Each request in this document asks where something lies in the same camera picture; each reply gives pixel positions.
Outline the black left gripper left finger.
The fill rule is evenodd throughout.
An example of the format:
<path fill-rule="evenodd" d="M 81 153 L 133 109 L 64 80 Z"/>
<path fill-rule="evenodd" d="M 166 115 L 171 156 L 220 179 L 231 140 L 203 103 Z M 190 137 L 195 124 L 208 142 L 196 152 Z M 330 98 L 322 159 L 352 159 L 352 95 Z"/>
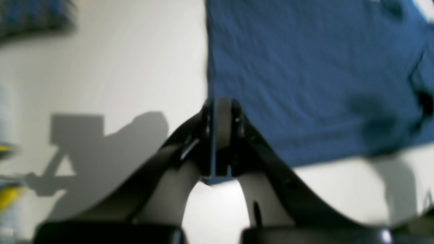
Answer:
<path fill-rule="evenodd" d="M 212 100 L 179 126 L 140 168 L 73 221 L 180 225 L 186 201 L 211 175 Z"/>

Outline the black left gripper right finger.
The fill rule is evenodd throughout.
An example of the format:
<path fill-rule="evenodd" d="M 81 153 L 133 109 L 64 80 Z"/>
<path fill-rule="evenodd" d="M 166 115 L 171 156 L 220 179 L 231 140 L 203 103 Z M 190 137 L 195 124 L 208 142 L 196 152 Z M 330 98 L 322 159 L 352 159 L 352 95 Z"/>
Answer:
<path fill-rule="evenodd" d="M 216 175 L 238 179 L 255 227 L 363 228 L 283 162 L 234 99 L 216 100 Z"/>

